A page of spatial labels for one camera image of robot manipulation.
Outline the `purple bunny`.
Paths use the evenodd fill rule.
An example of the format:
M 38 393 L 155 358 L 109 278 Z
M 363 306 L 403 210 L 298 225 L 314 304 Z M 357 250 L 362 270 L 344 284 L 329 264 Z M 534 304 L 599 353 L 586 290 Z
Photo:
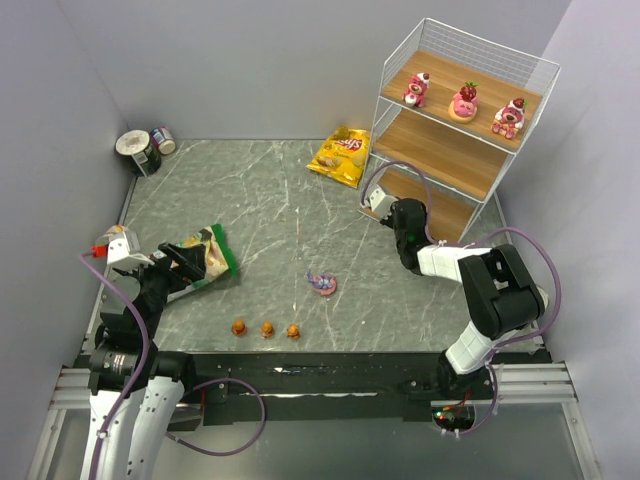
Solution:
M 306 279 L 312 290 L 321 296 L 332 295 L 337 289 L 336 278 L 327 273 L 313 274 L 308 270 L 306 273 Z

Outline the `pink bear cream hat toy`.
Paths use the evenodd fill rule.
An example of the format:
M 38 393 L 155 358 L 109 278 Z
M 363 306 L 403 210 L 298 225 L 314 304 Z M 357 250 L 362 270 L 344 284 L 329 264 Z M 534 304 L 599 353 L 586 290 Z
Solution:
M 412 75 L 407 89 L 402 95 L 403 102 L 410 107 L 423 107 L 429 85 L 430 75 L 428 73 L 419 72 Z

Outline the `pink bear strawberry donut toy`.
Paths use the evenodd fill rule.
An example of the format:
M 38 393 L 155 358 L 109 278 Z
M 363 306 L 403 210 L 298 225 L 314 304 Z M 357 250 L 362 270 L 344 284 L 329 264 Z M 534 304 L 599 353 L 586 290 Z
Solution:
M 449 104 L 449 117 L 457 123 L 467 124 L 475 118 L 477 111 L 477 84 L 466 82 Z

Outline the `pink bear cake toy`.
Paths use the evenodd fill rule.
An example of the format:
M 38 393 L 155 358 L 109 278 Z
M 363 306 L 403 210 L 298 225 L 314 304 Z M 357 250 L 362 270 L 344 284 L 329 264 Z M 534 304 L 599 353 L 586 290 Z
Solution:
M 514 139 L 524 127 L 526 106 L 527 101 L 524 98 L 512 99 L 495 114 L 491 131 L 507 140 Z

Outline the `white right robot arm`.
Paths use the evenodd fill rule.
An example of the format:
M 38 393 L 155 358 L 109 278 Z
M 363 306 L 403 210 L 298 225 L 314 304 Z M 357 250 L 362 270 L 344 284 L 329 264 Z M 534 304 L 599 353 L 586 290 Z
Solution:
M 496 345 L 545 313 L 548 296 L 538 288 L 513 245 L 471 248 L 436 244 L 426 235 L 427 209 L 416 199 L 392 202 L 382 223 L 393 229 L 396 250 L 407 270 L 463 287 L 470 320 L 438 359 L 440 390 L 467 387 Z

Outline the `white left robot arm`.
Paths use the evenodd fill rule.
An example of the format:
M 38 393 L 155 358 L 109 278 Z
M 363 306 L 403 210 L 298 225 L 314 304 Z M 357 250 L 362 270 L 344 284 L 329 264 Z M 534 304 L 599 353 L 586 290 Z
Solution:
M 161 352 L 153 338 L 170 295 L 205 278 L 207 248 L 164 243 L 158 250 L 136 256 L 116 280 L 97 276 L 107 298 L 89 360 L 84 479 L 148 477 L 172 412 L 195 379 L 190 355 Z

